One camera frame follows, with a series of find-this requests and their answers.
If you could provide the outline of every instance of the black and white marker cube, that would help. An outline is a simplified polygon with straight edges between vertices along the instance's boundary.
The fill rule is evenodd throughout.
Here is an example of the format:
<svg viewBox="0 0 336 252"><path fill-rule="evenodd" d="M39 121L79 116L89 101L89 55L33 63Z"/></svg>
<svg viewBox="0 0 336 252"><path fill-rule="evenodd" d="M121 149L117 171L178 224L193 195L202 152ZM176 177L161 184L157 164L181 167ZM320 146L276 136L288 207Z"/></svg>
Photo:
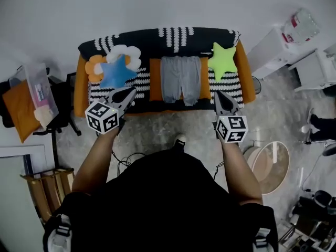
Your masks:
<svg viewBox="0 0 336 252"><path fill-rule="evenodd" d="M101 134L119 126L118 110L99 101L85 110L85 116L88 126Z"/></svg>
<svg viewBox="0 0 336 252"><path fill-rule="evenodd" d="M225 143L242 142L248 132L245 116L219 116L216 131Z"/></svg>

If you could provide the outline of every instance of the sofa armrest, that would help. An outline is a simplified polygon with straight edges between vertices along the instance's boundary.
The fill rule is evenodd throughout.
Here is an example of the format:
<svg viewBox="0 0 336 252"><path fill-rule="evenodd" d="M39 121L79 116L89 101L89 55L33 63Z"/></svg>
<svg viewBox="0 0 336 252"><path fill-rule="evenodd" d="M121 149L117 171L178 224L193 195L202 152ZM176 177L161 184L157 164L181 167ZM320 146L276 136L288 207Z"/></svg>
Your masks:
<svg viewBox="0 0 336 252"><path fill-rule="evenodd" d="M77 117L85 117L85 110L89 107L89 78L85 72L85 63L86 61L84 58L79 55L76 72L75 93L73 97L73 112Z"/></svg>
<svg viewBox="0 0 336 252"><path fill-rule="evenodd" d="M241 91L243 93L243 101L244 103L253 102L256 99L256 93L254 90L252 74L250 66L248 64L247 56L240 40L237 44L234 61L238 69L238 76L240 80L240 85L242 87Z"/></svg>

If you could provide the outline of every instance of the green star pillow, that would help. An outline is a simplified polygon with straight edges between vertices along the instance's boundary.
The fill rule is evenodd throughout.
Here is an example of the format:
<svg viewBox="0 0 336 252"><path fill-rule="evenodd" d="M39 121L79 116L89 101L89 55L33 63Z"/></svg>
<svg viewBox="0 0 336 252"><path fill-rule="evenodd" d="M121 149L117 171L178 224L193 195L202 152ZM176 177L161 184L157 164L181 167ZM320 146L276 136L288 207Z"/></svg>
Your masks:
<svg viewBox="0 0 336 252"><path fill-rule="evenodd" d="M225 72L237 72L238 69L233 61L233 55L236 47L222 48L218 43L214 42L214 55L208 61L208 67L215 71L216 81L220 81Z"/></svg>

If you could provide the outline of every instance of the orange pillow on chair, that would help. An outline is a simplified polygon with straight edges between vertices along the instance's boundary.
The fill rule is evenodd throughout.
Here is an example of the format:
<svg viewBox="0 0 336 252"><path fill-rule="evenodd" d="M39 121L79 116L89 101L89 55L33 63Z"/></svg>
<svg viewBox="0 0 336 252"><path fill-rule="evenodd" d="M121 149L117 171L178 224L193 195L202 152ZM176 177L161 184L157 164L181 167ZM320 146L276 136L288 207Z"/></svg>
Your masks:
<svg viewBox="0 0 336 252"><path fill-rule="evenodd" d="M200 58L201 60L201 91L200 99L211 99L209 77L208 77L208 58ZM161 75L160 75L161 59L149 59L150 64L150 101L163 101L161 92Z"/></svg>
<svg viewBox="0 0 336 252"><path fill-rule="evenodd" d="M13 124L23 143L41 124L35 119L34 104L27 80L12 87L2 95Z"/></svg>

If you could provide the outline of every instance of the gray pants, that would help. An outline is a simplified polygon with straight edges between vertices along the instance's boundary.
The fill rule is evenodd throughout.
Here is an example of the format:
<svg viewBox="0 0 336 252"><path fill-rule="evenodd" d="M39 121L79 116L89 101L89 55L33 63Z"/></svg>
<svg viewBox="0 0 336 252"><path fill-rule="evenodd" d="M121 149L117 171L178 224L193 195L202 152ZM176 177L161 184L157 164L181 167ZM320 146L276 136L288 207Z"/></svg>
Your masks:
<svg viewBox="0 0 336 252"><path fill-rule="evenodd" d="M165 103L174 103L181 97L186 106L193 106L201 91L201 60L199 57L162 57L161 91Z"/></svg>

